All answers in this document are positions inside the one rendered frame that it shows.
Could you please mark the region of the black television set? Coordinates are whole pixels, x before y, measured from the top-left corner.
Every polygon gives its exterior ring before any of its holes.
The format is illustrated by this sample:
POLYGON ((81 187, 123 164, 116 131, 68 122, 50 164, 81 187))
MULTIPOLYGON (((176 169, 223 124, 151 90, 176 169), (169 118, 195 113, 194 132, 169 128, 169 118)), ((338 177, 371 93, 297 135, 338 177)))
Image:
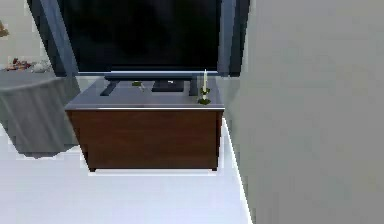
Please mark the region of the black television set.
POLYGON ((26 0, 58 77, 183 81, 241 73, 251 0, 26 0))

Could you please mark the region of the white candle in green holder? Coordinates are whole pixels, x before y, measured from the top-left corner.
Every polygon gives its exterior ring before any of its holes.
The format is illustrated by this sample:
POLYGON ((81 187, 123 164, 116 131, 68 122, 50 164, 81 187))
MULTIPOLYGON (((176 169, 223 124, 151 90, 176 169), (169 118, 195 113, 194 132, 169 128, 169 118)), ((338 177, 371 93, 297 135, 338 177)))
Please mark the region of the white candle in green holder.
POLYGON ((209 93, 209 88, 207 87, 207 83, 208 83, 208 71, 204 70, 204 73, 203 73, 203 86, 202 86, 202 88, 200 90, 201 98, 198 100, 198 103, 202 104, 202 105, 208 105, 210 103, 210 100, 207 97, 207 95, 209 93))

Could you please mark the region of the black remote control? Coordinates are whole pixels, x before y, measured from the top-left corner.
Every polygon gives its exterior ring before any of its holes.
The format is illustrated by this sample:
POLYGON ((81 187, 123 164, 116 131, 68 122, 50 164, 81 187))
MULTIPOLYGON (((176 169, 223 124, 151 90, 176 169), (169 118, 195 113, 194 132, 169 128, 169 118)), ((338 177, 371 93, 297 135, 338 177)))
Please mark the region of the black remote control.
POLYGON ((184 82, 157 80, 153 84, 152 91, 153 92, 183 92, 184 82))

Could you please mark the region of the brown wooden tv cabinet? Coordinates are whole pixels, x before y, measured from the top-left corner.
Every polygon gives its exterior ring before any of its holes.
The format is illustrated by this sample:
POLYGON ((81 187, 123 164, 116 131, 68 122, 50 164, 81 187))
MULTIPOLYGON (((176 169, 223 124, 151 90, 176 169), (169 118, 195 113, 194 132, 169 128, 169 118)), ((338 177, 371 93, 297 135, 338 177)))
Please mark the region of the brown wooden tv cabinet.
POLYGON ((121 82, 108 96, 96 80, 65 106, 88 169, 218 168, 225 106, 217 81, 207 88, 210 103, 182 92, 153 92, 121 82))

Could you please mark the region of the white round object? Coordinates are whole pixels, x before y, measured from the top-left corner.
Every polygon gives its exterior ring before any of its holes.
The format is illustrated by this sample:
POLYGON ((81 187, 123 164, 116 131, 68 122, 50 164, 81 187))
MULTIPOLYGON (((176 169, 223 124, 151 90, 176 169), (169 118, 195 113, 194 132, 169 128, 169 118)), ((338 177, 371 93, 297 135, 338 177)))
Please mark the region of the white round object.
POLYGON ((52 66, 47 61, 41 61, 32 66, 33 73, 45 73, 50 72, 52 70, 52 66))

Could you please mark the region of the grey cloth covered table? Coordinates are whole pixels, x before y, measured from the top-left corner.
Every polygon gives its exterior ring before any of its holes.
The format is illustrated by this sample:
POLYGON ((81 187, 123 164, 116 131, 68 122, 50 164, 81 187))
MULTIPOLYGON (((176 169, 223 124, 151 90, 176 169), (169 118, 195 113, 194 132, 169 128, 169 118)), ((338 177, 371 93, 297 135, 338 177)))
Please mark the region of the grey cloth covered table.
POLYGON ((0 72, 0 125, 17 152, 52 157, 78 144, 65 106, 80 89, 52 72, 0 72))

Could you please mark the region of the red items on table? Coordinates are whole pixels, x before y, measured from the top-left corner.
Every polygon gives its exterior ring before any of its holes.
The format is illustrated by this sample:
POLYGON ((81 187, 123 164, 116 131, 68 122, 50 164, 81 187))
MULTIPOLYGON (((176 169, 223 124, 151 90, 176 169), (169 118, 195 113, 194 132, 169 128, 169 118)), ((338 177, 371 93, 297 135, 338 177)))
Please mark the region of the red items on table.
POLYGON ((12 70, 26 70, 31 66, 27 61, 20 61, 18 58, 14 58, 12 63, 6 67, 7 71, 12 70))

